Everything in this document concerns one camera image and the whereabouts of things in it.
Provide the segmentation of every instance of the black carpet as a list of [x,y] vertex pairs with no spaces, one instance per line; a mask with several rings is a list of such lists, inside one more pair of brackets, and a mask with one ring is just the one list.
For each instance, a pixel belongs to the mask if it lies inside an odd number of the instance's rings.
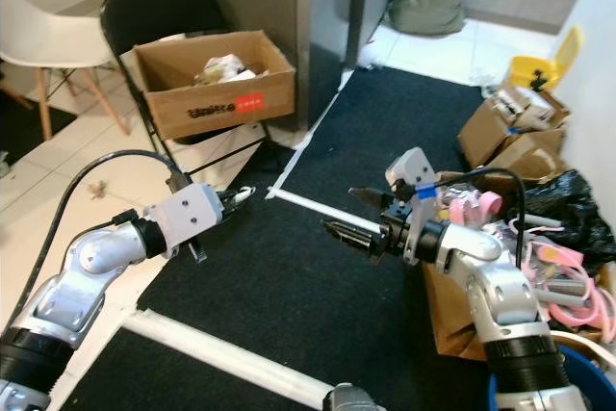
[[[455,135],[478,89],[392,69],[355,73],[284,185],[367,218],[350,186],[384,187],[385,168],[422,146],[435,169],[460,169]],[[256,156],[235,186],[271,185]],[[209,259],[175,258],[142,295],[151,308],[325,382],[353,382],[390,411],[482,408],[483,364],[439,356],[422,272],[372,266],[279,199],[255,199],[211,230]],[[63,409],[299,410],[302,406],[124,330]]]
[[[7,162],[13,164],[44,142],[40,125],[39,103],[28,100],[28,110],[0,90],[0,151],[8,151]],[[49,107],[52,133],[57,133],[77,115]]]

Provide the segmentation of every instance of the red label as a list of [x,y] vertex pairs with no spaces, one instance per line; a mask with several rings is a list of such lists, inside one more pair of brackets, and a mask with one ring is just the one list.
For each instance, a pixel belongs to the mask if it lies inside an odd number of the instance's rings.
[[266,101],[262,92],[238,96],[235,99],[235,112],[239,114],[263,110],[265,107]]

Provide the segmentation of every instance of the open cardboard box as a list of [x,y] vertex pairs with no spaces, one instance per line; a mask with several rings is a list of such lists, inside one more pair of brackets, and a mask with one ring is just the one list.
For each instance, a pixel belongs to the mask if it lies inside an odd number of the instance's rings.
[[[515,87],[503,84],[502,89],[521,108],[529,106],[528,99]],[[531,178],[537,181],[549,181],[564,171],[562,168],[566,166],[558,153],[566,135],[565,123],[571,113],[547,91],[540,92],[539,96],[553,110],[550,128],[523,134],[512,131],[495,109],[493,99],[486,98],[458,135],[471,167],[510,167],[525,177],[534,175]],[[520,159],[531,152],[539,154],[534,160],[526,161],[527,170],[518,170]]]
[[[143,94],[164,139],[232,127],[295,110],[295,70],[263,31],[165,40],[134,48]],[[234,54],[267,75],[193,87],[214,57]]]
[[[439,180],[457,175],[459,173],[456,172],[438,173]],[[531,187],[533,182],[526,179],[525,183]],[[515,185],[511,178],[486,175],[474,181],[474,184],[482,191],[490,190],[500,194],[504,199],[503,210],[515,200]],[[469,360],[485,360],[483,345],[476,336],[471,308],[464,291],[448,276],[436,271],[433,265],[423,265],[423,276],[438,353]],[[607,272],[601,273],[600,281],[602,286],[609,287]],[[582,330],[579,334],[593,341],[598,341],[601,337],[601,333],[592,328]]]

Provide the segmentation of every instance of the black folding chair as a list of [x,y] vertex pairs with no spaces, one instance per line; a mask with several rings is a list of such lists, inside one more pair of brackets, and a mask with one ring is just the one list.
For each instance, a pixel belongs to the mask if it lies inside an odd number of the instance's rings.
[[[220,11],[218,3],[216,0],[105,0],[100,14],[100,22],[105,38],[126,77],[128,88],[137,103],[152,147],[157,152],[160,152],[160,147],[162,147],[165,154],[177,165],[165,140],[161,138],[143,93],[135,84],[121,55],[132,50],[135,45],[152,42],[176,34],[200,36],[229,32],[229,26]],[[197,134],[176,141],[192,144],[215,137],[235,127],[237,126]],[[189,174],[197,173],[259,142],[263,141],[272,146],[273,140],[267,125],[261,122],[261,127],[265,133],[261,139],[197,167],[191,170]],[[277,157],[275,159],[278,168],[280,168]]]

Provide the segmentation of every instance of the white tile floor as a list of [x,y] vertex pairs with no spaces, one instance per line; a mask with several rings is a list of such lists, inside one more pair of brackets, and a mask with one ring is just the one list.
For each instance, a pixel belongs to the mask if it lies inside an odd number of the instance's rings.
[[[461,84],[476,84],[486,75],[498,79],[512,56],[547,56],[554,42],[552,36],[474,20],[469,20],[460,33],[445,38],[404,35],[387,26],[379,26],[373,38],[372,51],[381,63]],[[349,72],[345,74],[344,83],[349,75]],[[78,113],[77,120],[25,156],[7,177],[0,179],[0,325],[6,322],[25,283],[58,200],[72,176],[104,153],[131,147],[150,148],[121,78],[107,71],[101,72],[100,78],[101,88],[125,118],[131,135],[121,135],[86,90],[80,92],[76,102],[67,89],[61,88],[51,104]],[[273,130],[273,135],[282,144],[295,146],[304,134]],[[172,144],[171,149],[180,164],[196,167],[260,136],[259,126],[243,126],[199,145]],[[251,153],[252,150],[247,150],[203,171],[200,180],[225,188]],[[139,182],[133,174],[137,171]],[[57,272],[66,245],[79,231],[119,211],[140,209],[167,197],[166,178],[163,167],[145,159],[115,160],[92,172],[66,210],[38,284]],[[92,199],[87,184],[99,180],[107,182],[107,194],[102,199]],[[130,268],[112,285],[101,316],[54,389],[50,409],[62,405],[164,264],[160,257],[151,259]]]

